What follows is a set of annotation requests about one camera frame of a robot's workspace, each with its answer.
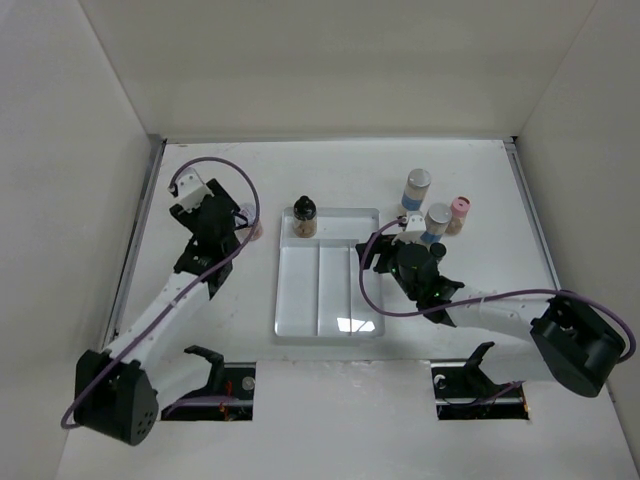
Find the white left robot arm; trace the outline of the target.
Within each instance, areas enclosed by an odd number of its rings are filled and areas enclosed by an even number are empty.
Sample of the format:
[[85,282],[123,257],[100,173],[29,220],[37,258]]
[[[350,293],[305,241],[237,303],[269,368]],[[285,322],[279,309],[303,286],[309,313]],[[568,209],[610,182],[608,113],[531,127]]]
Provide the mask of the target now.
[[167,283],[125,333],[76,364],[76,424],[131,446],[183,397],[198,394],[215,405],[233,399],[222,354],[189,345],[178,359],[164,355],[231,274],[240,207],[217,180],[197,174],[183,177],[175,194],[170,214],[191,237]]

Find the black-cap brown spice bottle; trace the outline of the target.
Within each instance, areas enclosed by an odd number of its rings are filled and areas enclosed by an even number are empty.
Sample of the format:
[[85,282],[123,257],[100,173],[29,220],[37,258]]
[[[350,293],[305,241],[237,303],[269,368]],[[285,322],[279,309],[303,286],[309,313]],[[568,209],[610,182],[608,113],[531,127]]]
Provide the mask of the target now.
[[301,196],[293,205],[293,231],[300,238],[311,238],[317,231],[317,207],[306,195]]

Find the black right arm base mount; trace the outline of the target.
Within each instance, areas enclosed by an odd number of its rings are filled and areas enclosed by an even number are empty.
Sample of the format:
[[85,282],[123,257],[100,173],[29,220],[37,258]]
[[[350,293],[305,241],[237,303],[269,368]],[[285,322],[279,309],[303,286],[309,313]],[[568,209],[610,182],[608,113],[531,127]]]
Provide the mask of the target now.
[[499,386],[480,369],[484,356],[494,346],[493,341],[481,343],[462,368],[463,387],[469,398],[486,399],[499,391]]

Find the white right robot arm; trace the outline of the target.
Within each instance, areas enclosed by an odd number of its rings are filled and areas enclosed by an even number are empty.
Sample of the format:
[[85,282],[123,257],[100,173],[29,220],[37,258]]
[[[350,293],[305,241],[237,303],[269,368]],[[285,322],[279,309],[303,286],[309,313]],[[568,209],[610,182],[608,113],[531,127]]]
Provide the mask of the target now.
[[441,243],[425,246],[371,236],[356,247],[359,270],[389,274],[414,303],[415,316],[450,328],[474,328],[514,339],[501,348],[493,340],[476,347],[460,368],[476,397],[508,385],[555,380],[583,397],[597,396],[632,342],[596,308],[568,291],[534,289],[489,294],[439,271]]

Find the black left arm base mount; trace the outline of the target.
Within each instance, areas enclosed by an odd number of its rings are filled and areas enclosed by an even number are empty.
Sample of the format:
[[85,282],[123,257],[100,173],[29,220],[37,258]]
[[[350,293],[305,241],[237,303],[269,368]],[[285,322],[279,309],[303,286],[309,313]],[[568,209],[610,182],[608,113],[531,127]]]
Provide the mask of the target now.
[[209,364],[206,382],[200,388],[190,391],[187,398],[228,395],[225,360],[222,354],[197,345],[187,347],[184,353],[200,357]]

